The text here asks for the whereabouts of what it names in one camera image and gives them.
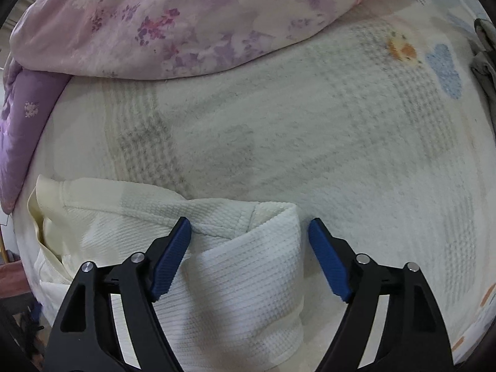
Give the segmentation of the white knit sweater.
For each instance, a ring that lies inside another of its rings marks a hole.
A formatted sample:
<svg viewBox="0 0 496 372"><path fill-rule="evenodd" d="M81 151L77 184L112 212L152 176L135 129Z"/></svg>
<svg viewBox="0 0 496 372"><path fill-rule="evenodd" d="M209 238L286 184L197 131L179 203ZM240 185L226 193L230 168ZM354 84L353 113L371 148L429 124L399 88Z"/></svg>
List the white knit sweater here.
<svg viewBox="0 0 496 372"><path fill-rule="evenodd" d="M191 244L156 314L186 371L266 371L303 341L303 239L285 202L188 200L146 184L40 177L28 199L36 278L55 319L79 266L123 262L171 232Z"/></svg>

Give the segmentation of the pink purple floral quilt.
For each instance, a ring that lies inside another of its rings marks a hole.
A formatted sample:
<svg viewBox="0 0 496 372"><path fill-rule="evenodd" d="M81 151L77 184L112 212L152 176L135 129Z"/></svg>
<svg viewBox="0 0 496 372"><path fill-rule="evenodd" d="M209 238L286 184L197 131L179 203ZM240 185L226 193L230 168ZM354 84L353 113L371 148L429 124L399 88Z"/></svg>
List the pink purple floral quilt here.
<svg viewBox="0 0 496 372"><path fill-rule="evenodd" d="M364 0L36 0L9 39L1 206L13 211L69 80L228 71L318 34Z"/></svg>

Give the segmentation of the grey white checkered sweater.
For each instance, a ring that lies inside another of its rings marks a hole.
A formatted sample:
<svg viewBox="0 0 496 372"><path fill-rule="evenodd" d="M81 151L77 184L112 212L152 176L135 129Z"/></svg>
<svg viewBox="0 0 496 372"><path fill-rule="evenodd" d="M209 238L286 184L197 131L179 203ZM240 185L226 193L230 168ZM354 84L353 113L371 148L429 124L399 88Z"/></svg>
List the grey white checkered sweater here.
<svg viewBox="0 0 496 372"><path fill-rule="evenodd" d="M487 19L476 19L474 30L481 47L472 48L471 70L488 99L489 112L495 122L495 26Z"/></svg>

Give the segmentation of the white patterned bed blanket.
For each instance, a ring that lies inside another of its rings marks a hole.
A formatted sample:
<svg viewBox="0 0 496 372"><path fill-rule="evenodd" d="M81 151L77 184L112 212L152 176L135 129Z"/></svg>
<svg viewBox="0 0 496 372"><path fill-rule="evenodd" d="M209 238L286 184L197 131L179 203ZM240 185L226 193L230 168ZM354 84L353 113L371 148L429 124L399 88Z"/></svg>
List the white patterned bed blanket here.
<svg viewBox="0 0 496 372"><path fill-rule="evenodd" d="M71 79L13 213L46 318L27 206L37 180L116 180L297 207L303 341L270 370L313 370L346 308L308 246L313 218L380 264L419 264L465 360L495 317L495 138L471 70L485 17L477 0L366 0L224 73Z"/></svg>

